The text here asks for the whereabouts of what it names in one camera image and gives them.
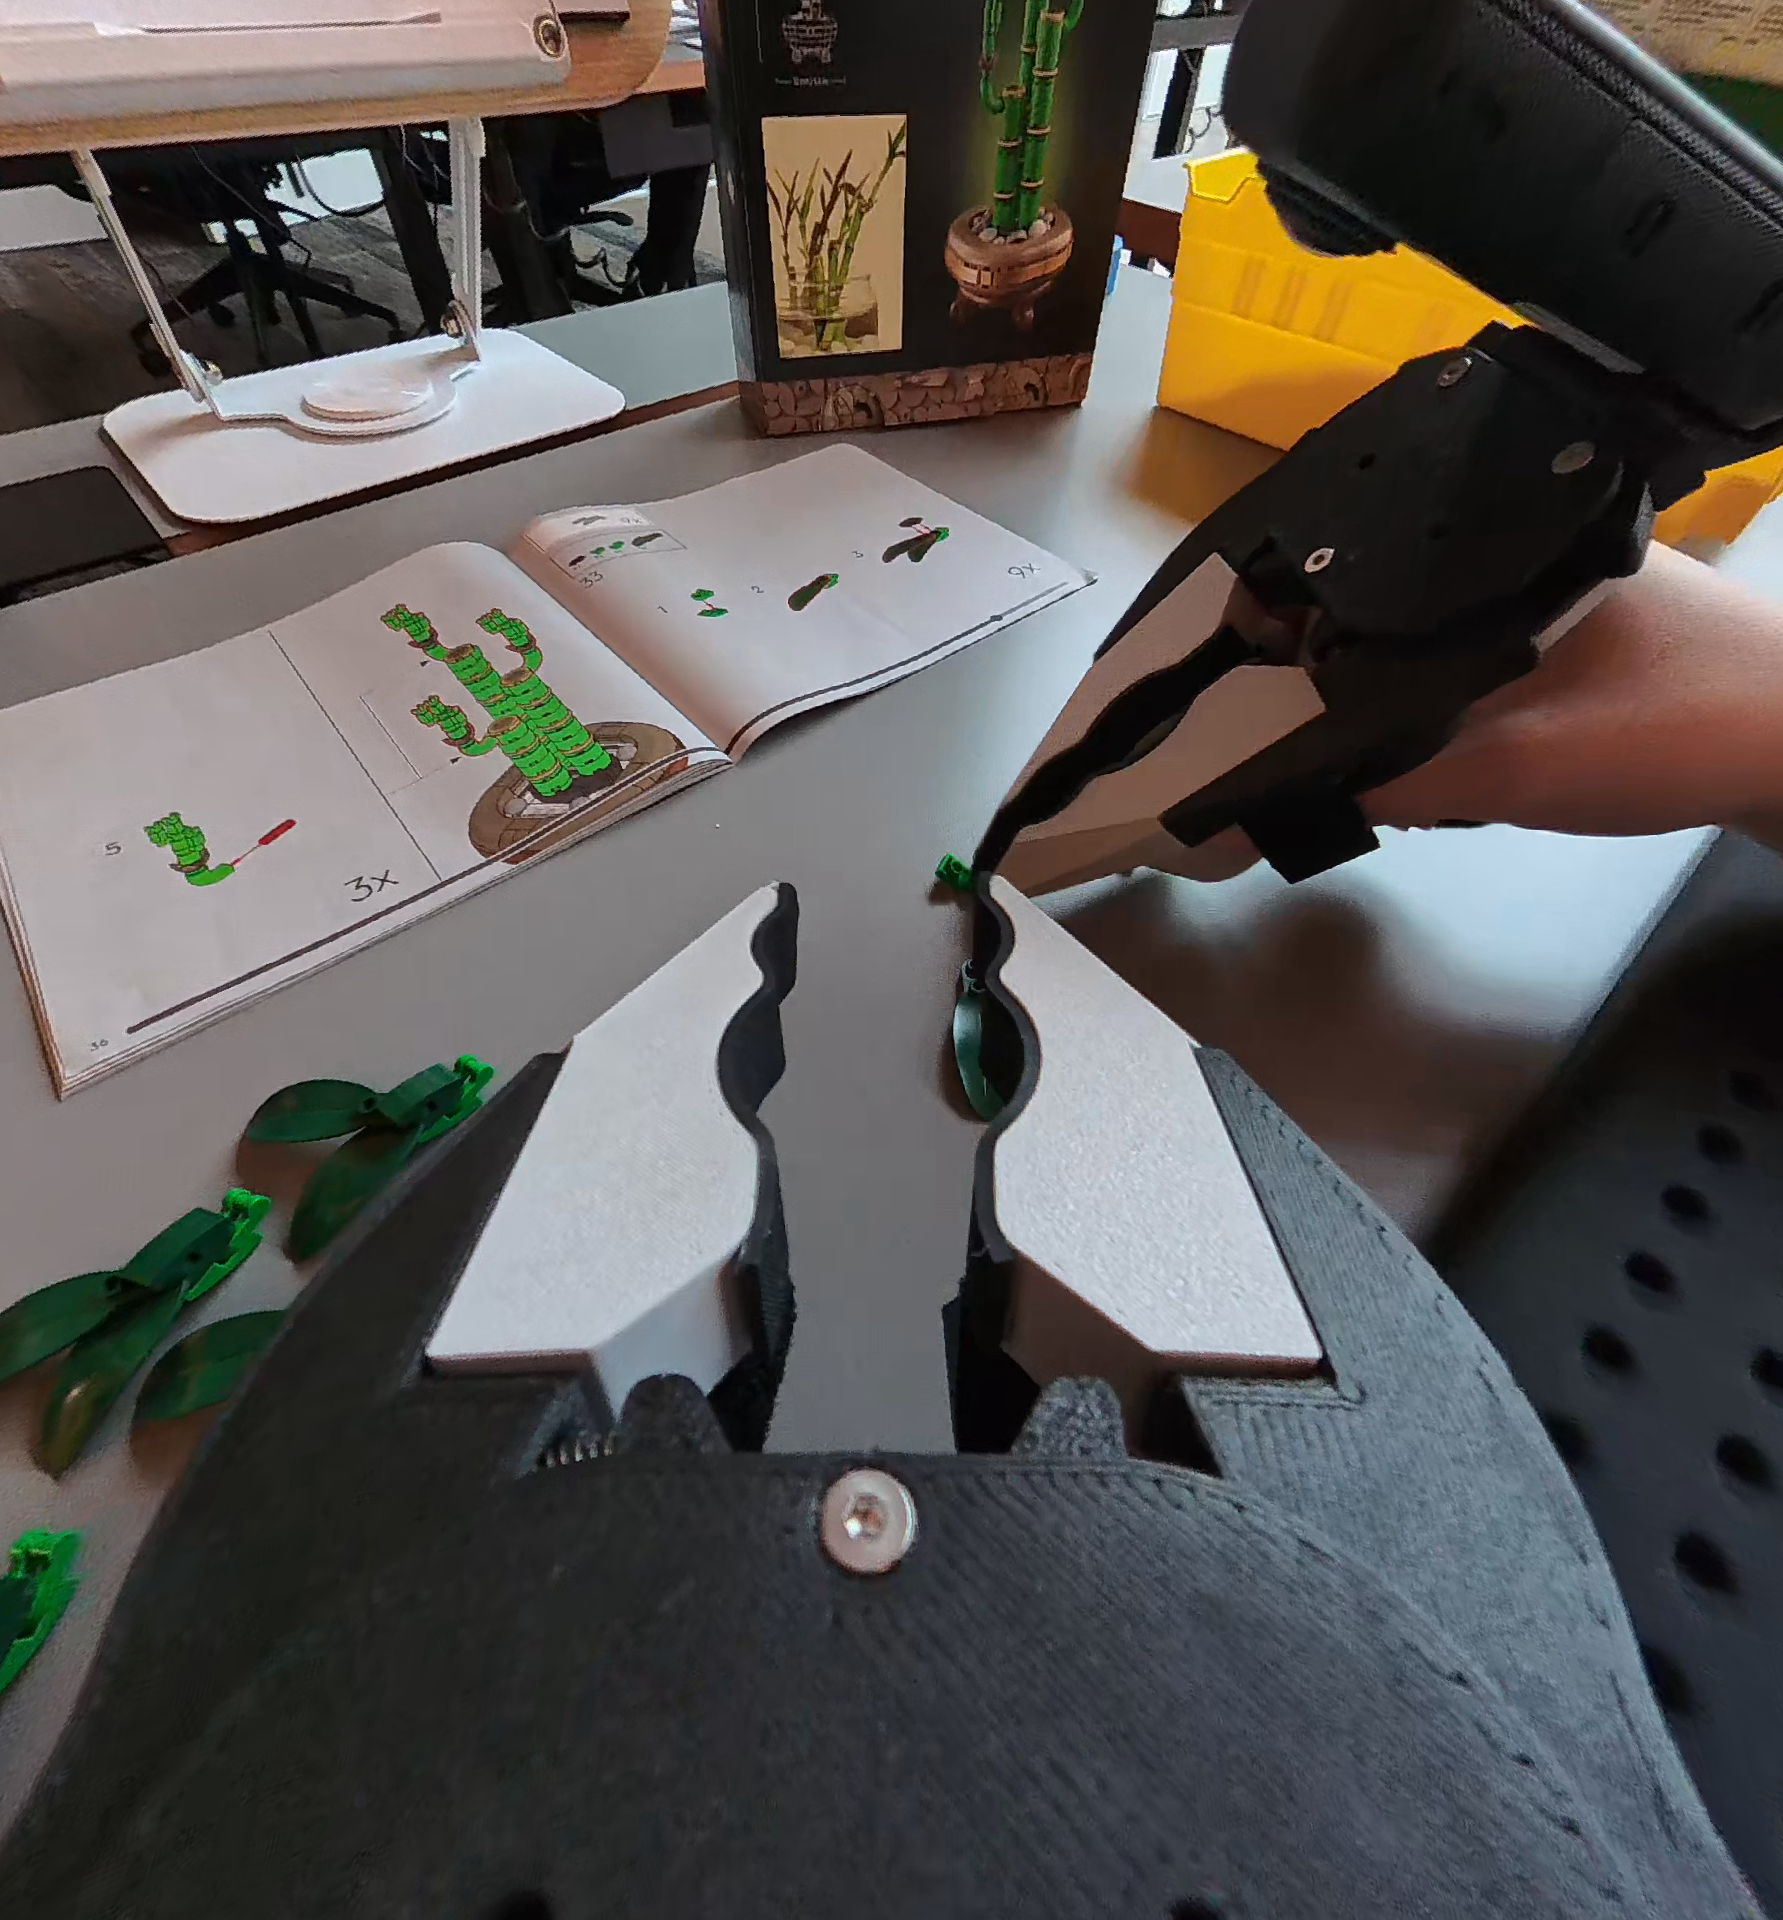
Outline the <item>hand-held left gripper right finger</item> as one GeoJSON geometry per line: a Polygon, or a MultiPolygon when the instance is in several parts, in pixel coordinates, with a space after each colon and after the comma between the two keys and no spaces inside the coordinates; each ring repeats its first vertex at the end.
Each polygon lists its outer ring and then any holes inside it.
{"type": "Polygon", "coordinates": [[[1144,1442],[1186,1380],[1321,1380],[1325,1350],[1191,1036],[1001,878],[972,961],[1020,1077],[975,1149],[951,1434],[1008,1450],[1060,1380],[1144,1442]]]}

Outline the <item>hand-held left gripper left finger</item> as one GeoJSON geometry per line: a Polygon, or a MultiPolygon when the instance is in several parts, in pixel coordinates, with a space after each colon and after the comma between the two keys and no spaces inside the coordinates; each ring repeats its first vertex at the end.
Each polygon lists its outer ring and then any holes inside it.
{"type": "Polygon", "coordinates": [[[613,1417],[681,1379],[761,1450],[795,1297],[759,1108],[797,935],[766,884],[571,1040],[425,1346],[438,1375],[573,1376],[613,1417]]]}

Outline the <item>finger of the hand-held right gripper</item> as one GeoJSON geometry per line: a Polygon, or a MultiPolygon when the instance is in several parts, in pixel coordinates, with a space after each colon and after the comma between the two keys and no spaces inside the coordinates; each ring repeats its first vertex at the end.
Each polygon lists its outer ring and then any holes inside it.
{"type": "MultiPolygon", "coordinates": [[[[1217,557],[1191,565],[1170,588],[1151,582],[1006,794],[977,845],[975,871],[997,875],[997,861],[1023,831],[1051,820],[1090,781],[1127,768],[1154,748],[1224,674],[1248,664],[1285,666],[1268,657],[1275,644],[1272,623],[1217,557]]],[[[1162,827],[1172,808],[1160,813],[1162,827]]],[[[1165,831],[1182,845],[1200,847],[1229,827],[1198,845],[1178,831],[1165,831]]]]}
{"type": "Polygon", "coordinates": [[[1321,710],[1305,668],[1239,666],[1127,768],[1090,781],[1063,812],[1023,831],[995,871],[1026,897],[1140,869],[1191,882],[1239,878],[1260,858],[1241,831],[1188,847],[1160,813],[1321,710]]]}

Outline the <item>dark green lego leaf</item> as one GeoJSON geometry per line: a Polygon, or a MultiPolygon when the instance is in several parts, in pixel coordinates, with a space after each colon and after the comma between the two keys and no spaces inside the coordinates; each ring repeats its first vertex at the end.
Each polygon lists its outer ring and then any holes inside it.
{"type": "Polygon", "coordinates": [[[1019,1085],[1019,1036],[974,961],[965,961],[957,973],[951,1057],[974,1118],[998,1118],[1019,1085]]]}

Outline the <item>open lego instruction booklet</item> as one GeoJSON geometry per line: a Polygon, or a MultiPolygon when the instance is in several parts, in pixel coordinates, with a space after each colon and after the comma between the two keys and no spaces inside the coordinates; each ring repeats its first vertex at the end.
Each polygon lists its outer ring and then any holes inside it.
{"type": "Polygon", "coordinates": [[[857,445],[446,541],[0,710],[0,908],[59,1100],[1095,573],[857,445]]]}

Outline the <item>black lego set box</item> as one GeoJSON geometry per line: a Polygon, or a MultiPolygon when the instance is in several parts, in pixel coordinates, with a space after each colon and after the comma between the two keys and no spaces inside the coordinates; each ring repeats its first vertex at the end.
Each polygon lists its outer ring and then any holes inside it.
{"type": "Polygon", "coordinates": [[[1086,396],[1154,5],[712,2],[700,21],[754,430],[1086,396]]]}

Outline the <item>person's right hand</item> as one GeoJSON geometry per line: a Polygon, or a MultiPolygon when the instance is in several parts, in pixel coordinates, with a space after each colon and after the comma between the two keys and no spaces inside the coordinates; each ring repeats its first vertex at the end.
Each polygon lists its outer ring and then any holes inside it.
{"type": "Polygon", "coordinates": [[[1572,836],[1691,827],[1679,615],[1697,569],[1656,560],[1526,679],[1474,705],[1452,742],[1363,799],[1391,827],[1503,824],[1572,836]]]}

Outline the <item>yellow plastic bin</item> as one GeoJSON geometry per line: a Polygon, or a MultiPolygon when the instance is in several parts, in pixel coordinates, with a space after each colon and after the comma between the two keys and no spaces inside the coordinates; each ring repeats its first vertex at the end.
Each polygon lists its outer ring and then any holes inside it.
{"type": "Polygon", "coordinates": [[[1301,246],[1244,148],[1188,172],[1159,382],[1174,414],[1285,450],[1398,363],[1519,323],[1422,253],[1301,246]]]}

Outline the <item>black perforated chair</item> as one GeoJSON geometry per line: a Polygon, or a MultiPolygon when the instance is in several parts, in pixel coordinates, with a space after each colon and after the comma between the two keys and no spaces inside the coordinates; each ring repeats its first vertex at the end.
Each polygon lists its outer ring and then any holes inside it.
{"type": "Polygon", "coordinates": [[[1783,1917],[1783,863],[1725,836],[1437,1240],[1783,1917]]]}

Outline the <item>printed paper notice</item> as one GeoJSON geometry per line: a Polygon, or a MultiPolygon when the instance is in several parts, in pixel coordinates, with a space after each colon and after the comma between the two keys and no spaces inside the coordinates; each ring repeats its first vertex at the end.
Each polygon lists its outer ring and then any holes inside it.
{"type": "Polygon", "coordinates": [[[1630,36],[1673,72],[1783,88],[1783,2],[1634,5],[1630,36]]]}

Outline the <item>black office chair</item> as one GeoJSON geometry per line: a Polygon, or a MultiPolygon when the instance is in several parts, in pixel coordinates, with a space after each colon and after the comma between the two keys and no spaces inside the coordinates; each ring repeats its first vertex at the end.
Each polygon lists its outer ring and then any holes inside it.
{"type": "Polygon", "coordinates": [[[307,157],[342,151],[338,134],[259,135],[236,143],[201,143],[155,148],[152,157],[125,161],[134,194],[175,221],[193,227],[219,227],[227,248],[225,264],[210,268],[183,291],[164,301],[167,319],[176,323],[205,313],[212,323],[229,326],[227,302],[236,298],[253,326],[254,353],[269,363],[267,329],[280,323],[285,304],[306,349],[325,352],[307,304],[332,309],[347,319],[369,319],[387,326],[387,340],[403,340],[403,326],[391,309],[350,290],[344,279],[317,276],[287,264],[287,224],[276,197],[280,170],[307,157]]]}
{"type": "Polygon", "coordinates": [[[615,307],[697,287],[709,165],[613,175],[595,113],[491,119],[482,163],[482,228],[496,287],[495,325],[554,319],[578,307],[615,307]],[[584,268],[573,233],[616,218],[616,202],[646,194],[630,262],[605,253],[584,268]]]}

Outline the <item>white wooden document stand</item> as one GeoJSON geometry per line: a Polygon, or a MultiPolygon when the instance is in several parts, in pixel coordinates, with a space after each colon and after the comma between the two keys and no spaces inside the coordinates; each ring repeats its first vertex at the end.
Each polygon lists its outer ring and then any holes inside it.
{"type": "Polygon", "coordinates": [[[65,154],[176,393],[104,440],[175,520],[264,522],[613,422],[624,396],[480,321],[486,117],[608,109],[663,59],[667,5],[0,5],[0,157],[65,154]],[[185,352],[101,154],[443,121],[455,266],[432,337],[219,378],[185,352]]]}

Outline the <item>black box with green lights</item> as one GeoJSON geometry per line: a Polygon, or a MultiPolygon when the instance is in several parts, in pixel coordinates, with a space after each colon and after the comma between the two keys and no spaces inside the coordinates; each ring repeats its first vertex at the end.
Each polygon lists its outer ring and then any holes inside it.
{"type": "Polygon", "coordinates": [[[67,469],[0,487],[0,611],[167,559],[152,520],[110,469],[67,469]]]}

